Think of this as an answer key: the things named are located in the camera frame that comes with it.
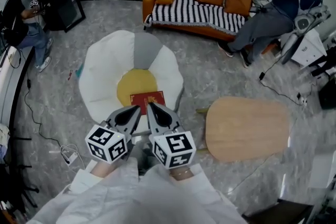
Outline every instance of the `red book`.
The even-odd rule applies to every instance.
[[[165,105],[163,91],[131,94],[130,96],[131,104],[140,106],[141,115],[147,114],[147,105],[150,102]]]

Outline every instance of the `black t-shirt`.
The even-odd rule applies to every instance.
[[[28,33],[28,25],[24,24],[21,18],[21,13],[25,10],[25,6],[21,0],[8,0],[4,11],[4,23],[8,29],[12,29],[13,22],[16,17],[13,31],[6,35],[7,42],[11,45],[18,45],[25,38]]]

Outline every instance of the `white bean bag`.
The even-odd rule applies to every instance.
[[[148,69],[156,79],[157,90],[163,91],[166,106],[177,109],[183,78],[174,53],[151,34],[120,30],[90,46],[79,78],[80,93],[97,123],[123,107],[117,97],[118,83],[134,68]],[[147,117],[143,115],[135,133],[147,131]]]

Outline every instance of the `sneaker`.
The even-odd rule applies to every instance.
[[[44,63],[40,66],[36,66],[38,72],[42,72],[43,70],[45,70],[45,68],[50,64],[50,61],[51,61],[51,57],[47,57],[44,61]]]
[[[49,50],[54,43],[54,40],[52,38],[49,38],[48,43],[47,43],[47,50]]]
[[[243,66],[245,68],[248,68],[251,65],[251,63],[247,60],[247,56],[248,56],[247,52],[244,49],[242,49],[239,54],[240,54],[240,57],[243,60]]]
[[[230,58],[233,57],[233,51],[230,50],[226,42],[219,41],[217,42],[217,44],[218,44],[219,49],[222,50],[226,54],[227,57],[230,57]]]

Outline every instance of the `bracelet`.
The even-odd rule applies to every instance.
[[[187,171],[184,171],[182,173],[179,173],[179,174],[170,174],[171,176],[179,176],[179,175],[183,175],[183,174],[186,174],[188,172],[191,172],[190,168],[187,170]]]

